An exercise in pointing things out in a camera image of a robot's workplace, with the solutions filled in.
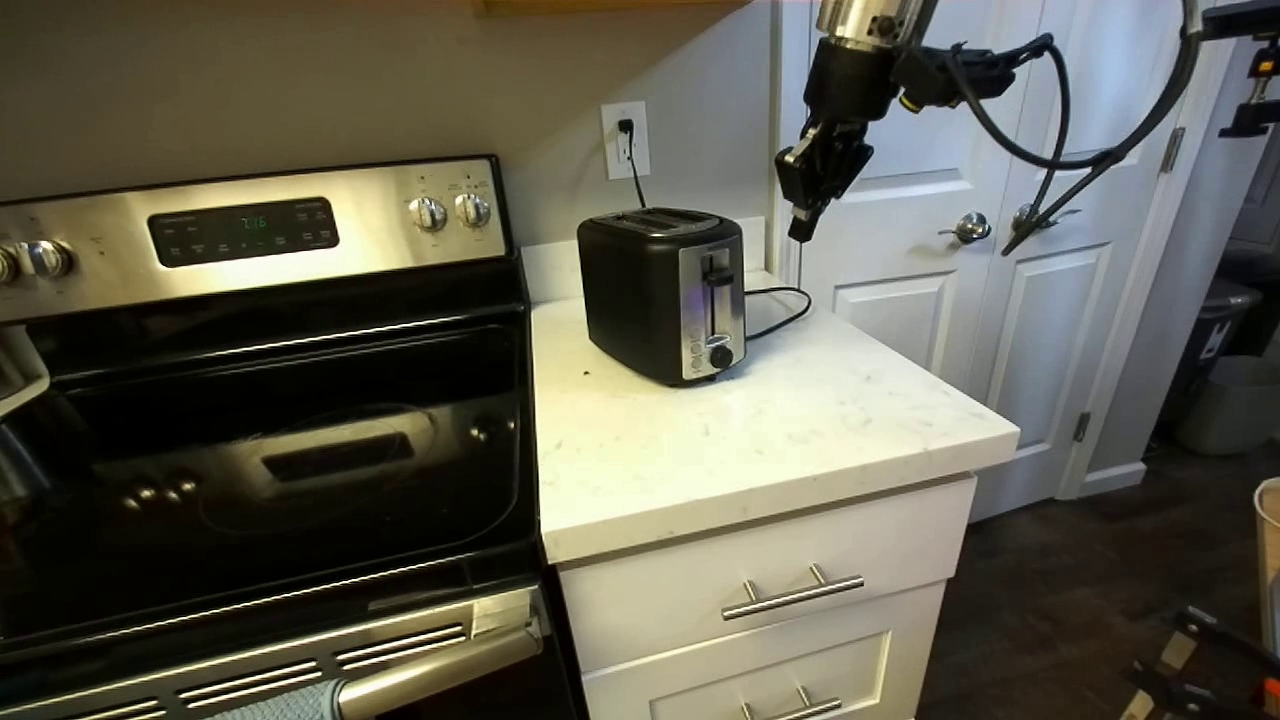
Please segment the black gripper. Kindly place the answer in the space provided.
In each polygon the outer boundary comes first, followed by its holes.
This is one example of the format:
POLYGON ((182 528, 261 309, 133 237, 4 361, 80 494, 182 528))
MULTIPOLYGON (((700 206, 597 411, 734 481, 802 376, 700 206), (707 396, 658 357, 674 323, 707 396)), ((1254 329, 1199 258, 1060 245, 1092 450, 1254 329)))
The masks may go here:
POLYGON ((802 84, 807 119, 801 136, 775 150, 780 196, 793 206, 788 237, 794 245, 816 237, 823 206, 840 198, 870 159, 867 125, 879 119, 897 97, 897 60, 897 48, 816 45, 802 84))

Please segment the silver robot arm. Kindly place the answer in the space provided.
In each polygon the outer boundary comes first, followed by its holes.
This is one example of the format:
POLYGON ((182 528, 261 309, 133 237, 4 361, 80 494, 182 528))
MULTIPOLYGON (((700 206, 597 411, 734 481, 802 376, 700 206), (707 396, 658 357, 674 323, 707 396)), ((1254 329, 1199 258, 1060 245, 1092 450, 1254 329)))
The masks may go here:
POLYGON ((816 51, 802 81, 801 136, 775 150, 788 237, 807 245, 833 198, 870 159, 867 126, 897 99, 897 65, 916 40, 924 0, 818 0, 816 51))

